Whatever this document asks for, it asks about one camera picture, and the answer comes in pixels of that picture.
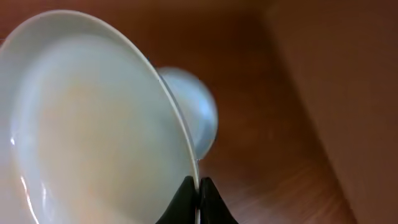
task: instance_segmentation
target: white ceramic bowl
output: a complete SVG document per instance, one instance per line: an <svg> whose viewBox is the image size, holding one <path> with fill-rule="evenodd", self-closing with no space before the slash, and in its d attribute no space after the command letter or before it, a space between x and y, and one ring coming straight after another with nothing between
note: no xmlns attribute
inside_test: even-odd
<svg viewBox="0 0 398 224"><path fill-rule="evenodd" d="M43 123L53 126L50 118L44 116L43 123L38 118L62 96L69 85L65 83L73 83L62 81L69 74L78 83L88 80L87 85L102 86L106 96L129 95L123 100L136 108L129 109L133 115L126 121L127 136L119 139L121 146L97 144L95 150L76 151L85 152L86 157L80 157L58 149L69 149L69 142L54 131L46 135L54 151L42 151L36 130ZM122 80L122 85L115 88L112 79ZM76 102L66 105L74 108ZM105 110L97 110L99 114L114 114L98 105ZM96 124L97 111L84 109L92 113L85 115L87 122ZM50 117L58 121L71 113L66 108ZM107 128L120 131L123 119L118 116ZM109 148L116 159L109 157ZM155 223L186 175L192 175L198 187L196 155L179 108L152 65L115 28L84 13L50 11L9 35L0 48L0 223ZM78 182L85 179L87 185Z"/></svg>

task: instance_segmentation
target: wooden surface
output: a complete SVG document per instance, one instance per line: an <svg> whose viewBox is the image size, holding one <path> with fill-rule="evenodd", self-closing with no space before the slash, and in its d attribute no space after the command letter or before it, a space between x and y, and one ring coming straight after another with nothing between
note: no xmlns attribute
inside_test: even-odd
<svg viewBox="0 0 398 224"><path fill-rule="evenodd" d="M220 127L200 171L238 222L355 223L261 20L246 4L212 2L2 0L0 38L49 9L105 20L154 66L191 71L214 94Z"/></svg>
<svg viewBox="0 0 398 224"><path fill-rule="evenodd" d="M398 223L397 7L280 0L268 16L360 224Z"/></svg>

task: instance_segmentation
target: brown wall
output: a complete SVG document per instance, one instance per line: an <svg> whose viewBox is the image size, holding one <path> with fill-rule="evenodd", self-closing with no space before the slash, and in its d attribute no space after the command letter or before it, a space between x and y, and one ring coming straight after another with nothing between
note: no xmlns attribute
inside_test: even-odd
<svg viewBox="0 0 398 224"><path fill-rule="evenodd" d="M398 223L398 5L280 0L266 19L358 223Z"/></svg>

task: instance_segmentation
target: white bowl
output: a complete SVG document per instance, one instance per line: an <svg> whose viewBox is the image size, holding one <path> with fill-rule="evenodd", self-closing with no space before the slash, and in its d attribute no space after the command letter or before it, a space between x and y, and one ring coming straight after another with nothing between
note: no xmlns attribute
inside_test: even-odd
<svg viewBox="0 0 398 224"><path fill-rule="evenodd" d="M57 104L74 85L69 77L94 87L79 93L82 100ZM97 87L101 91L92 94ZM112 104L99 100L97 108L84 101L91 105L113 94ZM53 105L56 113L46 114ZM88 150L49 131L67 126L57 122L76 110L92 114L82 115L78 132L85 123L96 125L115 144L96 138L101 144ZM155 223L186 175L198 187L193 143L178 106L152 65L115 28L84 13L50 11L22 23L3 43L0 223Z"/></svg>

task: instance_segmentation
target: black object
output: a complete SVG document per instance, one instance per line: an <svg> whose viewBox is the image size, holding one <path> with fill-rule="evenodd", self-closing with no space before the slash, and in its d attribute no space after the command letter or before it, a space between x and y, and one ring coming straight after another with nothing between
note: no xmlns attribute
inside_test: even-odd
<svg viewBox="0 0 398 224"><path fill-rule="evenodd" d="M198 194L191 176L184 179L156 224L194 224L197 210L200 210L200 224L238 224L213 181L203 178Z"/></svg>

